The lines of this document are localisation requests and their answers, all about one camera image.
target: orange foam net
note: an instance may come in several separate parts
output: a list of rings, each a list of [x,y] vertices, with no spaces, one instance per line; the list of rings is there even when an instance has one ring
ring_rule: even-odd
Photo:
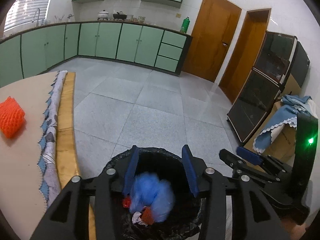
[[[141,219],[143,222],[145,222],[148,225],[153,225],[154,224],[154,219],[152,217],[152,212],[150,207],[146,207],[146,209],[144,210]]]
[[[12,138],[25,122],[25,112],[14,98],[8,97],[0,103],[0,130],[7,138]]]

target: metal screw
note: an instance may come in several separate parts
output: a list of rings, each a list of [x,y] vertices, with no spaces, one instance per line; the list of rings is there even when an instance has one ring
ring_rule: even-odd
[[[242,179],[243,181],[245,181],[245,182],[247,182],[247,181],[250,180],[249,176],[247,176],[247,175],[242,175],[242,176],[241,176],[241,179]]]
[[[74,183],[77,183],[77,182],[80,181],[80,179],[81,179],[80,176],[73,176],[71,181],[74,182]]]
[[[206,168],[205,173],[207,174],[214,174],[214,169],[213,168]]]
[[[115,173],[116,173],[116,170],[115,170],[115,169],[112,169],[112,168],[111,168],[111,169],[108,169],[108,170],[107,170],[107,174],[108,174],[108,175],[113,175],[113,174],[115,174]]]

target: faucet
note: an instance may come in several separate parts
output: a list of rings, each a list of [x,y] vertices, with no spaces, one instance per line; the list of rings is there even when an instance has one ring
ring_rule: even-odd
[[[37,20],[36,27],[39,26],[40,8],[37,8],[37,10],[36,10],[36,12],[35,12],[35,15],[34,15],[34,17],[33,17],[33,20],[32,20],[32,22],[35,21],[35,17],[36,17],[36,14],[37,14],[37,11],[38,11],[38,10],[39,10],[39,12],[38,12],[38,20]]]

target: blue gripper pad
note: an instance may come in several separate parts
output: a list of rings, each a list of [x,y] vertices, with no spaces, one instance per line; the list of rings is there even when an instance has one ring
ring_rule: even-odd
[[[238,156],[240,156],[241,158],[245,159],[246,161],[248,161],[253,165],[261,165],[262,163],[262,159],[260,158],[259,155],[241,146],[237,148],[236,152]]]
[[[133,185],[134,175],[136,173],[137,165],[139,161],[139,148],[136,145],[132,146],[131,159],[128,164],[127,171],[124,175],[124,185],[122,189],[122,194],[127,196],[130,193],[131,187]]]
[[[199,194],[197,175],[191,161],[193,156],[187,144],[183,146],[181,155],[182,164],[187,176],[190,191],[196,197]]]

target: green bottle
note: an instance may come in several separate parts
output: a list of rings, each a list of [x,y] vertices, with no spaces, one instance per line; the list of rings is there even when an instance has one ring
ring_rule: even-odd
[[[190,20],[189,20],[189,17],[187,17],[183,20],[183,23],[182,23],[182,27],[181,27],[182,33],[187,33],[189,24],[190,24]]]

